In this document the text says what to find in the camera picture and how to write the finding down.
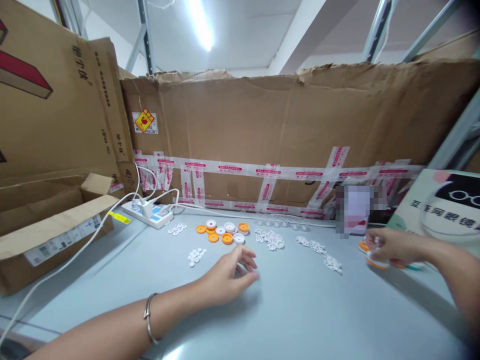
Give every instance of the bracelet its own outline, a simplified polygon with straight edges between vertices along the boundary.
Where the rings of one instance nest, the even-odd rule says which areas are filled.
[[[150,336],[150,342],[157,345],[159,343],[159,340],[154,338],[154,336],[152,335],[152,329],[150,328],[150,302],[155,295],[158,295],[158,292],[154,292],[148,297],[146,301],[145,312],[143,313],[143,319],[146,319],[146,328],[148,330],[148,336]]]

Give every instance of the orange plastic part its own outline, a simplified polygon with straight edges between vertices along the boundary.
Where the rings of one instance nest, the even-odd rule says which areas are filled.
[[[208,241],[211,243],[216,243],[219,240],[219,235],[217,233],[212,233],[208,235]]]
[[[246,222],[241,222],[238,224],[238,229],[241,233],[248,233],[249,232],[249,225]]]
[[[221,242],[225,245],[230,245],[234,242],[234,237],[232,236],[232,234],[226,232],[221,236]]]
[[[205,234],[206,231],[207,231],[207,228],[203,225],[196,227],[196,232],[199,234]]]

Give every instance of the open cardboard box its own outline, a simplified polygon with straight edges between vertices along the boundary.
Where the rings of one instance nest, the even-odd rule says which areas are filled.
[[[91,173],[0,188],[0,295],[49,272],[91,238],[118,199],[112,178]],[[109,217],[96,239],[113,229]]]

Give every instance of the box flap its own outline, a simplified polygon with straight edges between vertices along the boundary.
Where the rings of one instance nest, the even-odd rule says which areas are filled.
[[[182,83],[196,83],[208,80],[235,79],[227,70],[160,72],[155,74],[155,80],[162,86],[173,86]]]
[[[112,178],[90,173],[81,188],[91,193],[106,195],[110,192],[112,186]]]
[[[95,200],[0,237],[0,260],[20,255],[78,226],[118,201],[104,195]]]

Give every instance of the table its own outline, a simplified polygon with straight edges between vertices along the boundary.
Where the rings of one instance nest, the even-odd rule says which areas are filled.
[[[171,225],[115,221],[112,232],[36,290],[13,331],[51,341],[101,313],[199,278],[234,246],[196,233],[208,219],[249,224],[246,245],[257,254],[259,280],[232,303],[185,319],[144,359],[456,359],[468,352],[458,311],[434,269],[371,268],[357,248],[360,238],[340,239],[333,228],[273,229],[285,249],[270,251],[255,241],[253,220],[196,210],[175,216],[171,225],[187,224],[178,236],[167,233]],[[324,245],[343,275],[296,243],[298,235]],[[207,253],[190,268],[194,248]],[[0,327],[30,287],[0,298]]]

